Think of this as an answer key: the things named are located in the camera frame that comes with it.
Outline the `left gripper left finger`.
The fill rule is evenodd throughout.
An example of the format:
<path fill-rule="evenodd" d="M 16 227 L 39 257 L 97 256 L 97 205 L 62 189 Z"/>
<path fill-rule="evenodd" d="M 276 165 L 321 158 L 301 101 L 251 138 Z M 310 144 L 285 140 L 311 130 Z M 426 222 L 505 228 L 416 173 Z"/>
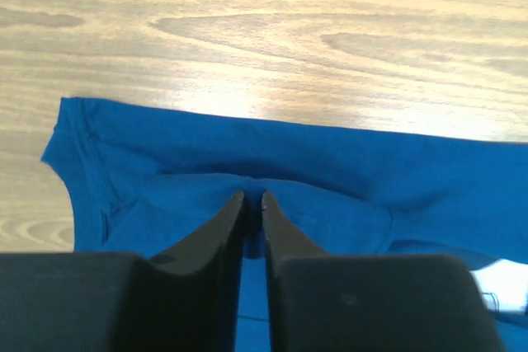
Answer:
<path fill-rule="evenodd" d="M 136 260 L 111 332 L 113 351 L 232 351 L 245 196 L 149 260 Z"/>

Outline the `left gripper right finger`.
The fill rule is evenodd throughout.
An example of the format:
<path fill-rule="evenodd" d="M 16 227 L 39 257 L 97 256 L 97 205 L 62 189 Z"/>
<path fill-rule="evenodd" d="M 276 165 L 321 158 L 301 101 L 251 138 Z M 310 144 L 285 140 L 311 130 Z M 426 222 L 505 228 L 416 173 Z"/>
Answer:
<path fill-rule="evenodd" d="M 271 349 L 290 349 L 290 321 L 299 288 L 295 266 L 298 261 L 326 258 L 330 254 L 306 236 L 281 209 L 276 197 L 262 196 L 262 231 L 265 260 Z"/>

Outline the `blue t-shirt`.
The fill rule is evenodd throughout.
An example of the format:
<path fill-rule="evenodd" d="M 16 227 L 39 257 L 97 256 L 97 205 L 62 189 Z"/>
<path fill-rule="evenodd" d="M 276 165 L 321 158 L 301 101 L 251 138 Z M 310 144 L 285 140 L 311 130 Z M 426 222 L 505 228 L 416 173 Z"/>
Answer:
<path fill-rule="evenodd" d="M 42 160 L 76 251 L 151 257 L 238 190 L 270 191 L 338 255 L 446 254 L 476 272 L 509 351 L 527 348 L 527 147 L 64 98 Z"/>

